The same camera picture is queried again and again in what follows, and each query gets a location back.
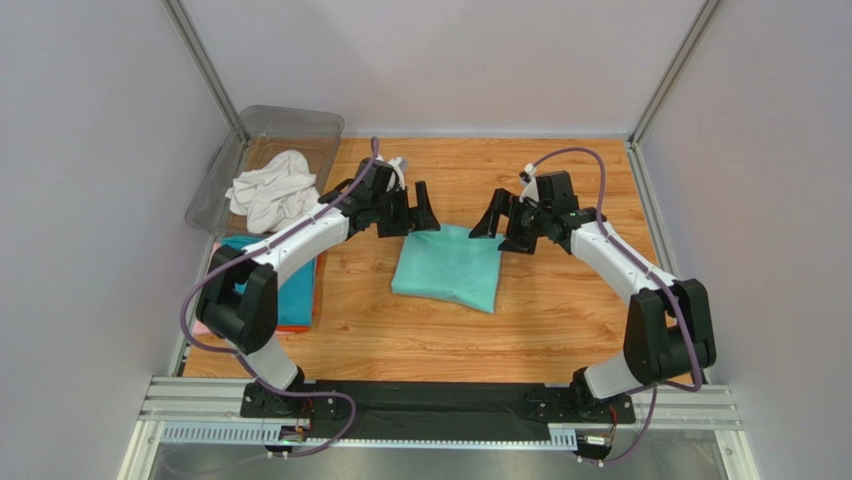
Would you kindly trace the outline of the teal green t shirt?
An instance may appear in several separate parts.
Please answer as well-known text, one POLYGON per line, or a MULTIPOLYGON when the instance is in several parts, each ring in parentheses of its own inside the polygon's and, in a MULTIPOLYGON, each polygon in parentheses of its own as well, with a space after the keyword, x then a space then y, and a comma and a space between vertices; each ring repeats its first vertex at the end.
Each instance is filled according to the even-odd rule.
POLYGON ((501 234, 471 238, 466 227, 413 232, 402 246, 391 290, 492 314, 500 279, 501 234))

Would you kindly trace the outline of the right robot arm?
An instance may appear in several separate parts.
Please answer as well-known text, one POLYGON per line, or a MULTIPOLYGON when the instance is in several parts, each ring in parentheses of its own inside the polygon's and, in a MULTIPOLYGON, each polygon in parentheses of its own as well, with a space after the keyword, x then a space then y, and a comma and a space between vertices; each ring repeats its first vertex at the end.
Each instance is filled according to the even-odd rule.
POLYGON ((673 384, 689 374, 694 389, 715 364, 709 295, 696 279, 681 280, 629 246, 599 207, 583 208, 565 171, 524 173, 516 195, 495 190, 470 238, 493 238, 508 221, 499 250, 531 255, 541 239, 593 269, 628 309, 621 350, 606 361, 577 370, 568 387, 571 411, 592 418, 631 392, 673 384))

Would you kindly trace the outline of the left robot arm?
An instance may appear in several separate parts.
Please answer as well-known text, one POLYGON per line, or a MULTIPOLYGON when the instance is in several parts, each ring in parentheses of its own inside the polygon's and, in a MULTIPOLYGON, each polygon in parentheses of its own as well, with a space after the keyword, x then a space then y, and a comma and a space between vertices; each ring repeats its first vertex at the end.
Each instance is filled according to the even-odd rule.
POLYGON ((438 231, 426 182, 405 182, 404 159, 364 159, 357 175, 322 195, 294 224, 243 249, 214 251, 208 272, 188 299, 194 317, 225 341, 255 385, 286 417, 304 413, 313 394, 304 373, 276 338, 279 291, 325 251, 374 227, 381 238, 438 231))

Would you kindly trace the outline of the crumpled white t shirt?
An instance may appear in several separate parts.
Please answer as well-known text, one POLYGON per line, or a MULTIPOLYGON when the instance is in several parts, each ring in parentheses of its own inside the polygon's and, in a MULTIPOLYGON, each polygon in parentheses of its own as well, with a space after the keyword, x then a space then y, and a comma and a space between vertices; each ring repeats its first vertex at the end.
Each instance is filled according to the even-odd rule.
POLYGON ((297 150, 276 155, 265 167, 241 173, 226 190, 232 214, 243 216, 252 234, 278 232, 317 204, 317 176, 297 150))

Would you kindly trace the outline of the folded dark teal t shirt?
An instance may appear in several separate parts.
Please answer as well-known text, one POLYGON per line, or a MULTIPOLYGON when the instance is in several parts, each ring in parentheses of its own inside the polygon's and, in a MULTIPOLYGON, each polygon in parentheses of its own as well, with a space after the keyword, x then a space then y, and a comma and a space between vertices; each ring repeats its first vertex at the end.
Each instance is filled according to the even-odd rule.
MULTIPOLYGON (((262 240, 261 237, 245 235, 227 236, 216 244, 216 248, 228 246, 235 250, 242 250, 262 240)), ((316 257, 306 263, 278 289, 277 330, 279 332, 302 332, 311 327, 315 310, 318 260, 319 258, 316 257)), ((242 296, 245 287, 245 283, 238 283, 232 287, 232 290, 238 296, 242 296)))

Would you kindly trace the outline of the clear plastic bin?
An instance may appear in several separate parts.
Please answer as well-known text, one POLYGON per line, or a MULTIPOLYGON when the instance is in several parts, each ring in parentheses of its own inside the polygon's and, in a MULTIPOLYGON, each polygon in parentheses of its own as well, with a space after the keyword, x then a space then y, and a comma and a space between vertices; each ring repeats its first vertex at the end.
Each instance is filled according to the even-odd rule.
POLYGON ((237 117, 209 162, 206 174, 185 213, 185 222, 211 235, 250 235, 244 215, 232 211, 226 192, 246 172, 265 171, 274 158, 297 152, 315 177, 315 190, 325 185, 345 126, 336 113, 254 105, 237 117))

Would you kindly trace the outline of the folded pink t shirt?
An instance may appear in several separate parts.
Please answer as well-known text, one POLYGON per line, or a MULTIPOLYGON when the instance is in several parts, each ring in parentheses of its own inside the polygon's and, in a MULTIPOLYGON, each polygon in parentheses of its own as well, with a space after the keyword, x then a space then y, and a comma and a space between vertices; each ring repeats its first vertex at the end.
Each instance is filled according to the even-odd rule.
MULTIPOLYGON (((213 257, 213 253, 214 253, 214 252, 215 252, 215 251, 216 251, 216 250, 217 250, 220 246, 221 246, 220 242, 219 242, 217 239, 215 239, 215 240, 214 240, 214 242, 212 243, 212 246, 211 246, 211 253, 210 253, 210 255, 209 255, 209 260, 211 260, 211 259, 212 259, 212 257, 213 257)), ((190 331, 191 331, 191 333, 193 334, 193 336, 194 336, 194 337, 199 337, 199 336, 203 336, 203 335, 211 335, 211 334, 212 334, 212 332, 209 330, 209 328, 208 328, 206 325, 204 325, 204 324, 203 324, 200 320, 198 320, 197 318, 194 318, 194 319, 193 319, 193 324, 192 324, 192 327, 190 328, 190 331)))

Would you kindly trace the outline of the right aluminium frame post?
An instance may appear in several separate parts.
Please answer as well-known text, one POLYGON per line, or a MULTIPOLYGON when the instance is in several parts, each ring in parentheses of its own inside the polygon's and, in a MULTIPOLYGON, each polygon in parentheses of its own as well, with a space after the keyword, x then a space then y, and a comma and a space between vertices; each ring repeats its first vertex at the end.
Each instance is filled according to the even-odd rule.
POLYGON ((666 100, 694 56, 704 36, 712 25, 719 9, 724 5, 722 0, 703 1, 695 18, 680 42, 675 54, 666 67, 657 87, 653 91, 647 105, 643 109, 636 126, 629 136, 629 144, 637 150, 649 134, 657 116, 666 100))

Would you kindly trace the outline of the aluminium frame post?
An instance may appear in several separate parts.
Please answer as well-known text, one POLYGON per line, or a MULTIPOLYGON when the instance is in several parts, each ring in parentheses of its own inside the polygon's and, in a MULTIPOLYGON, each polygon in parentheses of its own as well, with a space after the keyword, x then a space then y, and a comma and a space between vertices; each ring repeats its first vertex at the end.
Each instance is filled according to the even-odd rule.
POLYGON ((225 124, 228 128, 234 127, 238 121, 239 113, 194 25, 185 2, 180 0, 162 0, 161 3, 205 83, 225 124))
POLYGON ((629 136, 629 144, 637 150, 649 134, 657 116, 666 100, 694 56, 704 36, 712 25, 719 9, 724 5, 722 0, 703 1, 695 18, 680 42, 675 54, 666 67, 657 87, 653 91, 647 105, 643 109, 636 126, 629 136))

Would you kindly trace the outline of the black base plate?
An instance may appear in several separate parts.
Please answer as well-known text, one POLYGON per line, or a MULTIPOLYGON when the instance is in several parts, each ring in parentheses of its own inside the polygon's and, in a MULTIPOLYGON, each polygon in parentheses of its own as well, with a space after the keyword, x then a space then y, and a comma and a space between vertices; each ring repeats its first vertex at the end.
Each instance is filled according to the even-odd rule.
POLYGON ((568 387, 523 383, 315 381, 311 399, 287 398, 256 382, 243 391, 240 415, 296 420, 310 434, 341 429, 404 438, 532 440, 551 424, 632 425, 629 396, 582 403, 568 387))

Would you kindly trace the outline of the aluminium front rail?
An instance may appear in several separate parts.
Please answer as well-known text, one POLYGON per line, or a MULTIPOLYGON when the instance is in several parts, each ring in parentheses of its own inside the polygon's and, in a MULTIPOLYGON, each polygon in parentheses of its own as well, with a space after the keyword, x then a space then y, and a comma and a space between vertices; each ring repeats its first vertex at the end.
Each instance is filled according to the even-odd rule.
POLYGON ((282 399, 245 379, 157 378, 139 417, 163 440, 268 446, 574 449, 582 434, 738 431, 730 390, 661 387, 582 407, 563 385, 307 382, 310 399, 282 399))

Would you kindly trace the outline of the left aluminium frame post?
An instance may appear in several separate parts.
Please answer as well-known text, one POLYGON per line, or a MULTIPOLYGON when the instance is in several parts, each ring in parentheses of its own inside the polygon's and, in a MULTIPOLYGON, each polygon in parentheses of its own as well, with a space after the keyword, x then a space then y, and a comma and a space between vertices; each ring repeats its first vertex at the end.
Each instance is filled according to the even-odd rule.
POLYGON ((239 113, 194 25, 185 2, 180 0, 162 0, 161 3, 205 83, 225 124, 228 128, 234 127, 238 121, 239 113))

